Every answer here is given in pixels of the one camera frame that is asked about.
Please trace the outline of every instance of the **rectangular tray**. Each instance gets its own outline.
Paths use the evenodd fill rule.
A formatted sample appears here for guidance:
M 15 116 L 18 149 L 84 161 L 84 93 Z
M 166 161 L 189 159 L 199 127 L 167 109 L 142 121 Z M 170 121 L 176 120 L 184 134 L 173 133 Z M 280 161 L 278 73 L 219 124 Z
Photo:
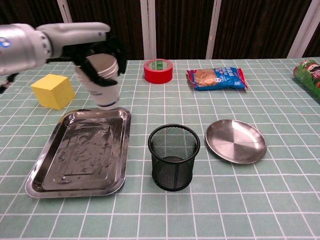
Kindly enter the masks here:
M 60 118 L 25 189 L 34 198 L 108 195 L 125 182 L 131 114 L 80 109 Z

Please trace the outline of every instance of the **white paper cup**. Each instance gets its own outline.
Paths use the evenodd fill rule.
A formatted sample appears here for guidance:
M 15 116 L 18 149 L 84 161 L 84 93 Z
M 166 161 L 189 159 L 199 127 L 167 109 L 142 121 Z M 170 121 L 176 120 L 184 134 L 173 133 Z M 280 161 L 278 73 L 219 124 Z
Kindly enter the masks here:
M 98 75 L 104 79 L 118 79 L 117 59 L 109 54 L 95 54 L 87 57 Z M 102 110 L 110 110 L 117 107 L 119 100 L 119 85 L 99 86 L 89 80 L 87 75 L 78 67 L 75 67 L 77 79 L 85 86 L 97 106 Z

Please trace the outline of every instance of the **round metal plate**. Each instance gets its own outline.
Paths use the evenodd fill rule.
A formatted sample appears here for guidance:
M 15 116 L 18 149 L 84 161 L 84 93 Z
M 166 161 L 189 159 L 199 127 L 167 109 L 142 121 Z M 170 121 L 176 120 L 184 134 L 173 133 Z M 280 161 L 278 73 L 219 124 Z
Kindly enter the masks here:
M 249 124 L 237 120 L 219 120 L 205 133 L 208 146 L 221 158 L 237 164 L 253 164 L 264 157 L 267 143 Z

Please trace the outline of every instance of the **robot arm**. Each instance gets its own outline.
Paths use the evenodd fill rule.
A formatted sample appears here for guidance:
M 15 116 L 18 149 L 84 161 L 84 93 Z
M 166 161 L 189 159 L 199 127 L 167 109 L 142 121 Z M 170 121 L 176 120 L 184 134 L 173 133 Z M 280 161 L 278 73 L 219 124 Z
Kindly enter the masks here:
M 30 70 L 63 58 L 79 66 L 88 78 L 101 86 L 116 84 L 101 79 L 87 60 L 93 54 L 111 54 L 117 59 L 118 73 L 126 71 L 123 46 L 112 36 L 110 27 L 101 22 L 55 23 L 32 28 L 27 24 L 0 25 L 0 76 L 10 75 L 0 93 L 21 71 Z

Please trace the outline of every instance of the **blue snack package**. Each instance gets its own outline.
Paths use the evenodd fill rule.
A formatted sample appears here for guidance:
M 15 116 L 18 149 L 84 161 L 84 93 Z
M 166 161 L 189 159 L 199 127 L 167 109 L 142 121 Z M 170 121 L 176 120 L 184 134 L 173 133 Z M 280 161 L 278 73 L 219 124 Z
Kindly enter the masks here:
M 187 73 L 193 88 L 198 91 L 248 88 L 241 68 L 220 67 L 187 70 Z

